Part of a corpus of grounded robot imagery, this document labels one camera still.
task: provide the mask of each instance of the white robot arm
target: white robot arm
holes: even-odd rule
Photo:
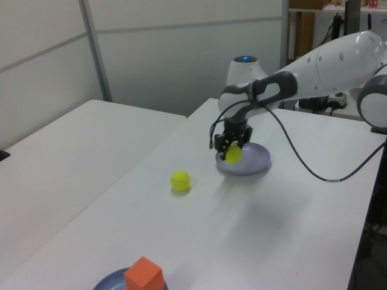
[[[251,62],[251,67],[242,69],[244,62]],[[387,46],[377,34],[365,31],[338,38],[272,76],[254,63],[252,57],[241,57],[230,65],[219,99],[224,132],[215,136],[221,156],[232,142],[240,147],[249,142],[252,128],[247,119],[267,112],[265,107],[275,109],[283,100],[321,97],[360,86],[359,114],[372,127],[387,130]],[[248,82],[236,84],[235,80]]]

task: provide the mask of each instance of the cable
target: cable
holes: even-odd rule
[[[334,107],[332,107],[331,112],[329,113],[329,116],[332,117],[333,111],[335,110]]]
[[[319,46],[323,45],[323,44],[328,40],[329,32],[330,32],[331,29],[332,29],[333,23],[334,23],[334,21],[332,21],[331,26],[329,26],[329,28],[328,28],[327,34],[326,34],[325,37],[323,38],[322,42],[320,42],[320,45],[319,45]]]
[[[293,151],[295,152],[296,156],[298,157],[299,161],[302,163],[302,165],[305,166],[305,168],[316,178],[320,179],[320,180],[323,180],[323,181],[326,181],[326,182],[341,182],[341,181],[344,181],[350,177],[352,177],[356,172],[358,172],[381,148],[385,147],[387,145],[387,141],[385,141],[382,145],[380,145],[378,148],[375,149],[375,151],[373,151],[372,154],[370,154],[369,157],[367,157],[366,160],[363,161],[363,163],[361,163],[361,165],[358,166],[357,169],[355,169],[354,171],[352,171],[350,174],[348,174],[347,176],[343,177],[343,178],[340,178],[340,179],[326,179],[326,178],[323,178],[317,174],[315,174],[307,165],[306,163],[302,160],[301,156],[298,154],[296,148],[294,147],[293,145],[293,142],[291,142],[291,139],[288,135],[288,132],[286,131],[284,125],[282,124],[282,122],[279,120],[279,118],[276,116],[276,114],[273,113],[273,111],[271,109],[269,109],[267,106],[263,106],[266,111],[268,111],[269,113],[272,114],[272,116],[277,120],[277,122],[279,123],[279,125],[281,126],[282,130],[284,131],[285,133],[285,136],[287,138],[287,140],[289,141],[289,144],[291,146],[291,148],[293,149]]]
[[[216,119],[215,122],[212,123],[211,128],[210,128],[210,149],[213,148],[212,136],[213,136],[213,133],[214,133],[214,131],[215,131],[216,125],[217,125],[218,123],[220,123],[221,117],[222,117],[229,109],[231,109],[232,107],[234,107],[234,106],[236,106],[236,105],[242,104],[242,103],[250,103],[250,101],[244,100],[244,101],[238,101],[238,102],[232,104],[231,106],[229,106],[226,110],[224,110],[224,111],[219,115],[219,117]]]

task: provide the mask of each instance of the orange block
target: orange block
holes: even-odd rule
[[[163,290],[163,271],[155,263],[145,257],[139,258],[123,274],[126,290]]]

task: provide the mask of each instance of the wooden shelf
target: wooden shelf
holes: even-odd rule
[[[344,13],[344,6],[328,5],[323,10],[289,8],[289,11],[292,11],[292,12],[295,12],[295,11],[300,11],[300,12],[342,12],[342,13]],[[361,14],[387,15],[387,9],[368,8],[367,6],[363,6],[360,8],[360,13]]]
[[[328,5],[324,8],[323,11],[344,13],[344,6]],[[387,15],[387,9],[368,8],[367,6],[363,6],[360,8],[360,13],[361,14],[379,14],[379,15],[385,14],[385,15]]]

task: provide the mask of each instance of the yellow ball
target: yellow ball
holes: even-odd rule
[[[176,171],[171,176],[171,186],[174,190],[183,191],[189,188],[189,175],[185,171]]]
[[[242,159],[242,149],[235,143],[231,144],[226,152],[225,162],[235,164]]]

